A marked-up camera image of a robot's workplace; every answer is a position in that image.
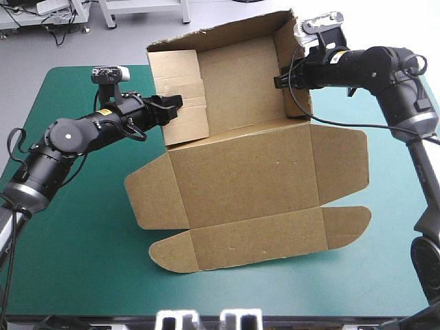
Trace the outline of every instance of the green table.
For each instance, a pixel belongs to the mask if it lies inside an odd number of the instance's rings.
[[[147,66],[130,67],[121,90],[154,94]],[[58,67],[41,87],[25,124],[27,144],[57,118],[92,111],[90,67]],[[384,119],[373,97],[343,89],[312,93],[315,112],[348,122]],[[410,263],[413,226],[425,208],[406,147],[388,131],[368,129],[370,186],[333,202],[365,205],[371,224],[339,250],[196,274],[174,274],[149,258],[149,245],[176,231],[138,227],[124,178],[164,151],[159,128],[147,143],[124,140],[92,153],[82,173],[21,236],[9,314],[153,315],[159,309],[260,307],[265,315],[408,315],[426,301]],[[0,186],[17,169],[9,163]]]

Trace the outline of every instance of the gray floor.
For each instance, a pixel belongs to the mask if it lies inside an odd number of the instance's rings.
[[[292,7],[309,17],[340,10],[344,33],[352,49],[373,45],[407,47],[430,61],[426,78],[437,98],[440,82],[438,1],[288,1],[237,3],[231,0],[190,1],[191,24],[182,24],[179,12],[118,16],[118,28],[108,30],[97,3],[92,4],[91,34],[71,34],[55,46],[43,30],[11,34],[0,41],[0,172],[8,160],[2,141],[13,127],[23,125],[43,79],[51,68],[71,65],[147,64],[145,47],[152,41]]]

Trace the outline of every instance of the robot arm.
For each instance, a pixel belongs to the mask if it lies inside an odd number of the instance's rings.
[[[85,158],[122,138],[145,141],[145,131],[168,124],[182,106],[179,95],[143,98],[134,91],[121,94],[118,83],[129,80],[125,67],[96,67],[91,79],[98,84],[96,97],[101,107],[77,120],[61,118],[48,126],[4,189],[9,202],[0,207],[0,266],[10,251],[14,212],[17,236],[25,222],[46,209],[58,190],[70,181],[65,181],[66,177],[80,156]]]
[[[419,79],[427,62],[406,48],[350,50],[340,29],[342,22],[339,12],[298,22],[294,33],[307,55],[293,58],[291,66],[282,69],[284,74],[274,78],[275,86],[290,88],[294,99],[293,88],[323,87],[347,87],[348,96],[365,88],[377,98],[391,133],[410,151],[428,204],[415,226],[423,236],[412,242],[411,256],[423,291],[433,304],[440,297],[440,145],[439,116]]]

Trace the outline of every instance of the open cardboard box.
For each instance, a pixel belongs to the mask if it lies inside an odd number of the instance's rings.
[[[129,175],[145,229],[189,229],[151,258],[196,272],[340,248],[367,227],[363,207],[321,205],[368,185],[366,136],[312,125],[273,77],[298,46],[290,11],[148,46],[158,94],[181,94],[165,155]],[[308,91],[298,91],[311,110]]]

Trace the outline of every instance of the white label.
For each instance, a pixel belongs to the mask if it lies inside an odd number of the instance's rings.
[[[339,62],[339,59],[341,58],[341,56],[346,52],[347,52],[347,50],[341,50],[340,52],[337,52],[336,54],[334,54],[330,60],[330,64],[336,64],[337,62]]]

